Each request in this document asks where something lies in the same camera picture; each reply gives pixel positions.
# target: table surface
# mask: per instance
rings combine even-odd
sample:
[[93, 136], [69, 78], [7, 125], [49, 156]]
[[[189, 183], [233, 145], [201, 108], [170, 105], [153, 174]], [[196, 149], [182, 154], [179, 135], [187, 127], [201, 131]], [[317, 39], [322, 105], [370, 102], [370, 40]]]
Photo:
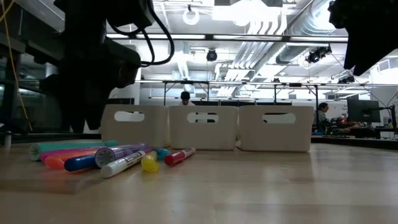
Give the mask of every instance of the table surface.
[[313, 144], [310, 153], [200, 151], [104, 180], [0, 152], [1, 223], [398, 223], [398, 154]]

